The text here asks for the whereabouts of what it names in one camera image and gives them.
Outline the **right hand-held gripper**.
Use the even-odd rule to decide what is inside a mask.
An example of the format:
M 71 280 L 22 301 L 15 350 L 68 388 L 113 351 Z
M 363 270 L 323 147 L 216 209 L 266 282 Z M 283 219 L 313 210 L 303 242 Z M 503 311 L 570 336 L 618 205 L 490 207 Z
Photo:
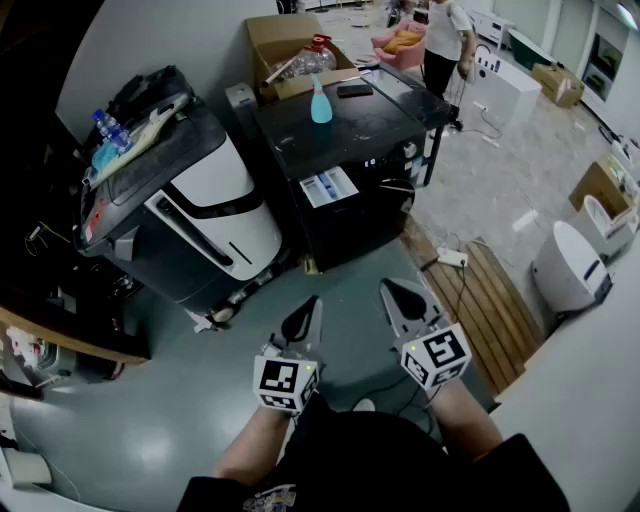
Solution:
M 463 375 L 472 353 L 459 323 L 408 332 L 412 322 L 441 315 L 427 288 L 405 279 L 384 278 L 380 295 L 394 332 L 397 336 L 405 333 L 394 342 L 399 364 L 422 389 L 437 388 Z

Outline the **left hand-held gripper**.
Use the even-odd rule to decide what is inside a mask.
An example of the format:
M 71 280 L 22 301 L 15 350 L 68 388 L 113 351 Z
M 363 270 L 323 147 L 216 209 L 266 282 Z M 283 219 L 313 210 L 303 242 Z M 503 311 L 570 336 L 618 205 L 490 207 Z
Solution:
M 320 383 L 323 303 L 309 297 L 281 324 L 255 356 L 253 392 L 266 408 L 300 414 Z

